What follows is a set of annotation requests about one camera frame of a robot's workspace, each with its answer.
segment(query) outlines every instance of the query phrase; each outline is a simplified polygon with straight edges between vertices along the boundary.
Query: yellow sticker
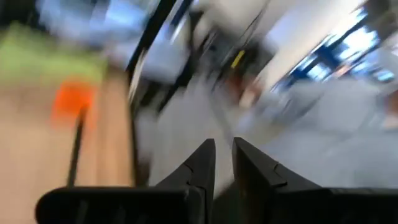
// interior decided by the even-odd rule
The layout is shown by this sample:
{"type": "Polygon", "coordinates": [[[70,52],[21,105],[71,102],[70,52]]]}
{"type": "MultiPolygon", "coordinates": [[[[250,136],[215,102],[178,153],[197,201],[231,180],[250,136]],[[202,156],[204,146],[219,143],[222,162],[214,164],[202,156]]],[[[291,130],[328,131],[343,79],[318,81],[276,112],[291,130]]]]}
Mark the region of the yellow sticker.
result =
{"type": "Polygon", "coordinates": [[[243,57],[244,53],[245,53],[244,50],[241,50],[241,51],[238,53],[238,56],[236,56],[234,62],[233,62],[232,65],[231,65],[231,68],[235,68],[235,67],[238,65],[238,63],[239,63],[239,61],[241,60],[241,58],[243,57]]]}

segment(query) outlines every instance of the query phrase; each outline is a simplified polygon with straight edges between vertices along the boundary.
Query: green surface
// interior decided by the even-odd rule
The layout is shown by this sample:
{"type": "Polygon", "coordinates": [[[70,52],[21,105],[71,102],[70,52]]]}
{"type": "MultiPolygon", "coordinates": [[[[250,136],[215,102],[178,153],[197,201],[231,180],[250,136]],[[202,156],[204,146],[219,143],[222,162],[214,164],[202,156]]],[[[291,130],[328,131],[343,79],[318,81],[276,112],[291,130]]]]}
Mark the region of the green surface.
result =
{"type": "Polygon", "coordinates": [[[14,24],[0,43],[0,81],[100,83],[106,61],[98,54],[61,47],[43,34],[14,24]]]}

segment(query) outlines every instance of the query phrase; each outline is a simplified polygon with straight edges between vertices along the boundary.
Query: white wall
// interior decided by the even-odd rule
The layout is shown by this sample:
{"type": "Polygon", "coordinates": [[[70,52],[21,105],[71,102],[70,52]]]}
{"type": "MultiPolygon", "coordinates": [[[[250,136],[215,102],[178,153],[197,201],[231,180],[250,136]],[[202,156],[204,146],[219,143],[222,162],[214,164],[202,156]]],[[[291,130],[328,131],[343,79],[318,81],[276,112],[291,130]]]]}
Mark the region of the white wall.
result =
{"type": "MultiPolygon", "coordinates": [[[[209,9],[197,28],[196,36],[198,39],[202,39],[213,23],[240,36],[267,1],[269,1],[267,9],[259,21],[254,35],[265,34],[289,7],[302,0],[196,0],[194,5],[208,6],[209,9]]],[[[185,31],[182,31],[177,39],[180,40],[184,33],[185,31]]]]}
{"type": "Polygon", "coordinates": [[[269,90],[366,0],[300,0],[264,37],[276,44],[274,58],[259,78],[269,90]]]}
{"type": "Polygon", "coordinates": [[[268,2],[256,33],[265,33],[282,17],[284,12],[301,0],[216,0],[210,17],[240,35],[268,2]]]}

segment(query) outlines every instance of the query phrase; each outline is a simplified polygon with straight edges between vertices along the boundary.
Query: black cable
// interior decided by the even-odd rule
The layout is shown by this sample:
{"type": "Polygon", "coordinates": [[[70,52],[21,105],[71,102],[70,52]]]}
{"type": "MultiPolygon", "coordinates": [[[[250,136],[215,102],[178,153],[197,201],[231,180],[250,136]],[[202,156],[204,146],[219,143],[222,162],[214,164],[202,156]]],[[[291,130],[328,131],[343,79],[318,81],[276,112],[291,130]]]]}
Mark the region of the black cable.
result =
{"type": "Polygon", "coordinates": [[[264,13],[265,13],[265,10],[268,8],[268,5],[269,5],[270,2],[271,2],[271,0],[268,0],[268,1],[266,1],[264,3],[264,5],[262,6],[259,14],[253,19],[253,21],[249,24],[248,28],[245,30],[245,33],[246,33],[250,29],[251,26],[254,26],[254,28],[252,29],[250,35],[247,37],[246,41],[244,42],[244,44],[243,44],[244,46],[249,42],[250,38],[253,36],[254,31],[256,31],[256,29],[257,29],[257,27],[258,27],[263,15],[264,15],[264,13]]]}
{"type": "Polygon", "coordinates": [[[246,41],[243,43],[242,47],[244,47],[246,44],[248,44],[248,42],[250,41],[251,36],[253,35],[254,31],[257,29],[258,25],[259,25],[259,21],[261,20],[262,16],[264,15],[266,9],[268,8],[269,3],[271,2],[271,0],[267,0],[264,5],[262,6],[261,10],[259,11],[259,13],[257,14],[257,16],[251,21],[251,23],[248,25],[248,27],[246,28],[246,30],[244,30],[244,32],[238,37],[238,40],[236,41],[236,44],[233,45],[228,51],[227,54],[224,58],[224,60],[222,61],[221,64],[224,64],[226,62],[226,60],[228,59],[229,54],[231,53],[231,51],[233,49],[236,48],[236,46],[239,44],[240,40],[244,37],[244,35],[246,34],[246,32],[252,27],[254,26],[254,28],[252,29],[252,32],[250,33],[250,35],[247,37],[246,41]]]}

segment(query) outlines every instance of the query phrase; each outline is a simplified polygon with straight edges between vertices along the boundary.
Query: wooden table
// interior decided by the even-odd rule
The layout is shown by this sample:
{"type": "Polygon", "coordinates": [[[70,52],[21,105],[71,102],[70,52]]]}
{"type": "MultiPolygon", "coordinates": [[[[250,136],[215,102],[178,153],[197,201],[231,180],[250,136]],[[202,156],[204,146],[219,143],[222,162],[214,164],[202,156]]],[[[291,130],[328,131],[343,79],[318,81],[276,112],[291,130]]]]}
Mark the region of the wooden table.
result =
{"type": "MultiPolygon", "coordinates": [[[[0,222],[35,223],[46,192],[67,184],[76,127],[50,122],[57,85],[0,84],[0,222]]],[[[76,185],[134,186],[126,76],[109,71],[83,133],[76,185]]]]}

